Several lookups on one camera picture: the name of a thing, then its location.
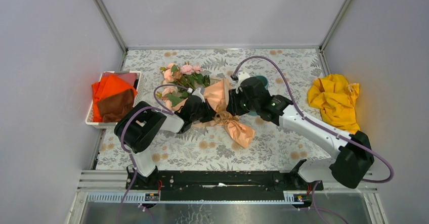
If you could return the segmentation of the brown paper ribbon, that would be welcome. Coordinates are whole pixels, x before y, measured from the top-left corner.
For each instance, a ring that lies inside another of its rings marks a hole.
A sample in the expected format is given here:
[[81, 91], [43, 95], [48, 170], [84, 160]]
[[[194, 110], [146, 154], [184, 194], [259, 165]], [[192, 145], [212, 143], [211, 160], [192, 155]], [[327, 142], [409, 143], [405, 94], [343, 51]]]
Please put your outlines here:
[[238, 116], [233, 116], [228, 111], [220, 111], [220, 112], [218, 112], [215, 115], [215, 117], [213, 118], [213, 120], [217, 124], [228, 124], [231, 120], [232, 121], [239, 121], [239, 117]]

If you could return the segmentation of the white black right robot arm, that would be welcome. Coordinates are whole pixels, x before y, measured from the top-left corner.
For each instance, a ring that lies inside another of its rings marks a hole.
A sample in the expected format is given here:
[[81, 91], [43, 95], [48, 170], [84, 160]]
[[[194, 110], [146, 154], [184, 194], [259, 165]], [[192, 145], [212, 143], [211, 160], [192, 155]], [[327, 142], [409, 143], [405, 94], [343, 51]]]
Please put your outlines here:
[[233, 75], [237, 85], [229, 90], [227, 111], [232, 115], [255, 112], [262, 120], [293, 130], [322, 148], [329, 157], [301, 160], [292, 169], [291, 185], [298, 190], [316, 181], [337, 181], [355, 189], [374, 163], [374, 157], [363, 150], [369, 148], [363, 132], [351, 134], [305, 113], [298, 112], [292, 100], [270, 95], [261, 80], [248, 75]]

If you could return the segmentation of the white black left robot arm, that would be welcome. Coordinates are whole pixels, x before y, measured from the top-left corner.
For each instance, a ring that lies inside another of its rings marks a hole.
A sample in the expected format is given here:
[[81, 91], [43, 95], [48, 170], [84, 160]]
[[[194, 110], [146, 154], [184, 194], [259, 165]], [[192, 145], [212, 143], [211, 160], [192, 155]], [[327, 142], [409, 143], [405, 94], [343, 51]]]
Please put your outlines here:
[[157, 167], [149, 146], [158, 132], [185, 133], [192, 124], [209, 122], [216, 115], [208, 100], [199, 96], [190, 96], [183, 103], [173, 115], [169, 115], [141, 101], [114, 128], [124, 150], [131, 155], [130, 159], [138, 173], [137, 181], [144, 189], [153, 188], [157, 182], [154, 173]]

